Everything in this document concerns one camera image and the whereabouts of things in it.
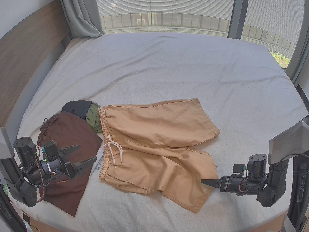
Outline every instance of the olive green fabric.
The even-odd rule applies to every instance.
[[[92,103],[89,107],[89,110],[86,114],[86,121],[95,130],[96,133],[102,132],[100,116],[98,113],[98,108],[100,108],[96,103]]]

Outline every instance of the drawstring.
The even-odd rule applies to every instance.
[[[117,149],[119,150],[121,164],[122,164],[122,152],[123,152],[123,149],[122,149],[122,147],[121,147],[121,145],[120,145],[119,143],[116,143],[115,141],[112,141],[110,135],[107,135],[107,137],[109,138],[110,142],[106,143],[106,144],[103,146],[103,149],[105,149],[106,146],[109,147],[109,150],[110,150],[110,152],[111,152],[111,154],[112,154],[113,163],[114,163],[114,166],[115,166],[115,168],[116,168],[115,157],[114,157],[114,155],[113,155],[113,151],[112,151],[111,145],[115,145],[115,146],[117,147]]]

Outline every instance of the bed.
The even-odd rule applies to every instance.
[[[254,153],[308,112],[296,89],[268,50],[259,44],[186,33],[121,33],[73,39],[41,83],[17,137],[37,141],[44,118],[71,100],[101,106],[148,104],[198,97],[221,131],[199,146],[211,153],[219,176]],[[35,207],[13,202],[35,220],[61,231],[248,231],[285,213],[292,185],[272,207],[255,196],[212,191],[194,214],[160,192],[119,191],[90,177],[76,217],[50,203]]]

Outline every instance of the brown shorts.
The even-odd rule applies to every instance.
[[[220,131],[197,98],[149,105],[115,105],[98,109],[107,146],[99,178],[130,192],[162,194],[180,206],[198,212],[212,187],[201,179],[217,179],[212,156],[192,146]]]

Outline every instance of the curtain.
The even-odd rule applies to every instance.
[[[291,58],[291,61],[286,69],[286,74],[293,82],[294,86],[297,86],[299,80],[308,65],[309,61],[309,0],[305,0],[303,23],[300,29],[298,41],[295,47],[295,51]]]
[[[98,37],[102,29],[96,0],[60,0],[72,37]]]

